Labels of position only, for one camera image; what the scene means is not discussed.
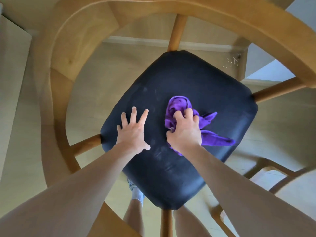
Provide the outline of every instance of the leg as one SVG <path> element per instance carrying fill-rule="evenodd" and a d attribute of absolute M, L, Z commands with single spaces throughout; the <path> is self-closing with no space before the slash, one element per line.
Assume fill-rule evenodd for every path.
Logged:
<path fill-rule="evenodd" d="M 212 237 L 200 220 L 185 206 L 173 212 L 177 237 Z"/>
<path fill-rule="evenodd" d="M 123 220 L 141 236 L 144 236 L 144 223 L 142 216 L 144 194 L 134 185 L 133 182 L 128 180 L 128 183 L 130 185 L 130 189 L 132 190 L 132 199 Z"/>

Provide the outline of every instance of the left hand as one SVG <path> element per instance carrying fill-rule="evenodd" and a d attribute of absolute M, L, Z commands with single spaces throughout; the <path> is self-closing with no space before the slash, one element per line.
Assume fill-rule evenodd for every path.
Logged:
<path fill-rule="evenodd" d="M 140 117 L 139 122 L 136 123 L 137 111 L 136 107 L 133 107 L 129 124 L 126 119 L 126 114 L 123 112 L 121 115 L 123 128 L 121 128 L 120 125 L 117 126 L 118 138 L 116 144 L 121 144 L 126 147 L 132 151 L 134 155 L 139 154 L 144 149 L 150 150 L 150 145 L 144 141 L 144 124 L 148 112 L 148 109 L 146 109 Z"/>

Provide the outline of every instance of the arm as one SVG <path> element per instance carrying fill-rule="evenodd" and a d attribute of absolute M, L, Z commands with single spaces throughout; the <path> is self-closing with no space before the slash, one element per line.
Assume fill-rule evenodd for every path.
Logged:
<path fill-rule="evenodd" d="M 201 146 L 199 118 L 192 109 L 175 113 L 167 140 L 204 178 L 241 237 L 314 236 L 316 222 L 216 159 Z"/>
<path fill-rule="evenodd" d="M 122 113 L 116 145 L 107 153 L 0 219 L 2 236 L 87 236 L 100 208 L 124 166 L 150 146 L 144 142 L 145 110 L 136 123 Z"/>

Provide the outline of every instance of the white sock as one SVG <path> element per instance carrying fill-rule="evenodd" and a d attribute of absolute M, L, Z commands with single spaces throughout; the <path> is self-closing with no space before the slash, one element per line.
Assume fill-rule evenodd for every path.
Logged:
<path fill-rule="evenodd" d="M 142 203 L 143 206 L 143 201 L 144 201 L 145 195 L 140 191 L 139 188 L 134 187 L 132 190 L 132 200 L 137 199 Z"/>

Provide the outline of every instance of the chair seat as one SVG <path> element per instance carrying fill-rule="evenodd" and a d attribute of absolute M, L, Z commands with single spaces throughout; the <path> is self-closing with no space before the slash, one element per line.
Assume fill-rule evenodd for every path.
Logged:
<path fill-rule="evenodd" d="M 115 145 L 122 112 L 129 120 L 132 107 L 136 106 L 138 121 L 148 108 L 144 138 L 151 149 L 136 155 L 123 172 L 154 205 L 177 210 L 205 182 L 192 164 L 166 142 L 164 119 L 173 96 L 186 96 L 200 115 L 218 112 L 204 130 L 232 138 L 236 145 L 205 148 L 222 162 L 242 140 L 258 106 L 246 86 L 188 51 L 164 53 L 126 91 L 102 126 L 102 147 L 108 151 Z"/>

